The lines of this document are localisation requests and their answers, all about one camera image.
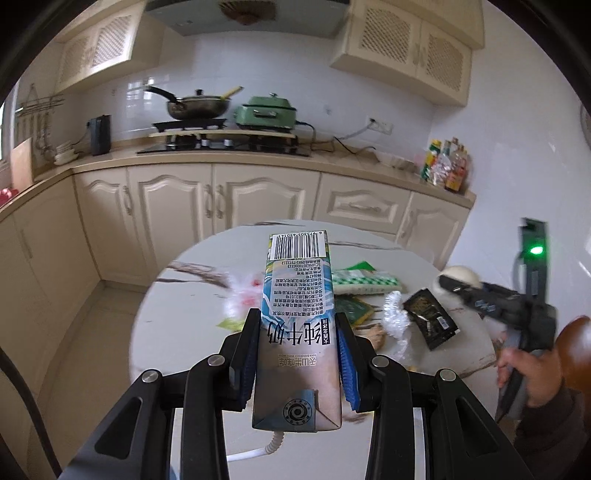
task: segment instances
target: kitchen counter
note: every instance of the kitchen counter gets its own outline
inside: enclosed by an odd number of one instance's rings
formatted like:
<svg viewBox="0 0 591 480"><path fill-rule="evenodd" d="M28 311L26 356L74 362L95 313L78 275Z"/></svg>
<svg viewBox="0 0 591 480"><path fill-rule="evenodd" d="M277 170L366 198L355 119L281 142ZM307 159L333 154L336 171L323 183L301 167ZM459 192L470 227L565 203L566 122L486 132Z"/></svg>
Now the kitchen counter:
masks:
<svg viewBox="0 0 591 480"><path fill-rule="evenodd" d="M35 178L35 184L32 187L24 190L13 200L0 207L0 221L43 190L76 173L101 170L103 168L165 163L225 163L299 168L392 185L424 193L469 209L472 208L476 200L476 196L470 191L465 196L450 193L441 188L428 185L418 175L395 170L375 160L355 157L339 151L334 154L315 152L311 157L236 151L188 151L138 155L136 151L140 148L142 147L121 148L97 157L87 155L79 160L43 173Z"/></svg>

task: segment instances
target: power cord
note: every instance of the power cord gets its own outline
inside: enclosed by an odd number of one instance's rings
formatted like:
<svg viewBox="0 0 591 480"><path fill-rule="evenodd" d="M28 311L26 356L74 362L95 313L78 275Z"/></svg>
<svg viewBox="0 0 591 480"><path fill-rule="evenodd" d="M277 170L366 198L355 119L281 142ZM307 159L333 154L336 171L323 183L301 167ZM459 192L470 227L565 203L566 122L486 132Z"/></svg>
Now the power cord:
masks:
<svg viewBox="0 0 591 480"><path fill-rule="evenodd" d="M341 140L348 140L349 138L353 138L353 137L356 137L357 135L362 134L363 132L369 130L369 127L371 127L374 123L376 123L376 120L373 119L373 118L370 118L369 119L369 123L367 125L365 125L365 127L363 127L360 130L357 130L356 132L353 132L352 134L344 135L343 137L333 137L330 140L323 140L323 141L319 141L319 142L316 141L316 129L314 128L313 125L310 125L310 124L308 124L306 122L298 122L298 121L296 121L295 124L296 125L306 125L306 126L308 126L308 127L310 127L312 129L312 139L311 139L311 141L309 143L309 145L310 145L310 151L311 152L335 153L335 151L336 151L335 140L336 140L338 143L340 143L343 146L343 148L347 152L349 152L352 155L358 155L363 150L368 150L368 149L371 149L371 148L375 149L375 147L367 146L367 147L360 148L357 151L353 151L349 147L347 147L347 145L345 145L343 142L341 142ZM332 150L325 150L325 149L322 149L322 148L314 148L314 145L315 144L324 144L324 143L329 143L332 146Z"/></svg>
<svg viewBox="0 0 591 480"><path fill-rule="evenodd" d="M21 397L22 402L25 404L28 414L33 422L33 426L35 427L35 431L37 432L37 436L39 437L39 442L43 448L43 453L45 453L47 461L49 462L54 475L56 478L59 477L61 475L60 462L57 460L56 453L51 446L49 435L47 434L47 430L45 428L45 424L43 423L41 412L39 412L39 408L35 402L35 398L33 397L31 390L29 390L25 379L22 377L16 366L12 363L2 348L0 348L0 370L4 373L4 375L6 375L10 383L14 386L15 390Z"/></svg>

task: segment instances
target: stove burner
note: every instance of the stove burner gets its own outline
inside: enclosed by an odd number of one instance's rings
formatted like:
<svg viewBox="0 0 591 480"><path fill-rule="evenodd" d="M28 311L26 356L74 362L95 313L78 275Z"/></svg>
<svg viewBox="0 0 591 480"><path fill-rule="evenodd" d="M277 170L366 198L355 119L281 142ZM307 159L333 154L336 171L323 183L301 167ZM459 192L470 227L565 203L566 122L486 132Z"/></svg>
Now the stove burner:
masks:
<svg viewBox="0 0 591 480"><path fill-rule="evenodd" d="M156 127L158 132L164 132L165 130L171 129L187 130L191 128L209 127L221 129L224 128L225 123L225 118L193 118L190 120L171 120L170 122L158 122L153 125Z"/></svg>

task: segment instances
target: marble table top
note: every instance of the marble table top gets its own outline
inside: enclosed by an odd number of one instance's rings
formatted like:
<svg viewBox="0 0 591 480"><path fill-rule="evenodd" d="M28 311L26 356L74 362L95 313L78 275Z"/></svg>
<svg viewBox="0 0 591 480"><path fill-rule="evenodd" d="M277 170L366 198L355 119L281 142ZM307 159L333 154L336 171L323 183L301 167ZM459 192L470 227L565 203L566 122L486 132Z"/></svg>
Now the marble table top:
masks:
<svg viewBox="0 0 591 480"><path fill-rule="evenodd" d="M430 287L439 271L412 252L391 241L354 228L325 222L285 220L261 222L221 232L182 253L165 269L145 296L135 321L129 351L131 380L148 369L164 375L190 369L216 353L230 334L217 325L224 318L224 300L229 294L228 274L261 273L265 268L268 238L272 233L327 230L332 268L346 268L367 261L392 273L405 292ZM383 296L362 297L376 307L381 318ZM498 390L495 385L495 353L479 316L449 296L438 297L460 332L430 352L418 328L411 334L413 363L418 370L434 374L450 368L463 378L485 408L494 415ZM379 351L388 355L393 343ZM171 464L178 471L178 448L182 411L177 411ZM252 410L224 412L228 454L266 445L270 432L251 427ZM416 478L424 478L424 447L421 422L415 421ZM229 464L230 476L256 480L296 479L302 466L308 478L353 480L365 477L371 439L372 416L357 416L343 405L343 427L317 434L286 434L281 449L270 456Z"/></svg>

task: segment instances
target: red object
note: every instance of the red object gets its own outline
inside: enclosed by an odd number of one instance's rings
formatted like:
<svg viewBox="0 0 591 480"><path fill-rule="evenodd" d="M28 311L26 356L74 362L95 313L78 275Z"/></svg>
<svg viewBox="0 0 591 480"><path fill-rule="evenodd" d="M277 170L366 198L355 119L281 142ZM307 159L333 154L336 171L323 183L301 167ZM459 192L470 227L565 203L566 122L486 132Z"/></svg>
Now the red object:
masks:
<svg viewBox="0 0 591 480"><path fill-rule="evenodd" d="M15 189L2 189L0 190L0 207L5 203L10 202L16 195L18 195L18 190Z"/></svg>

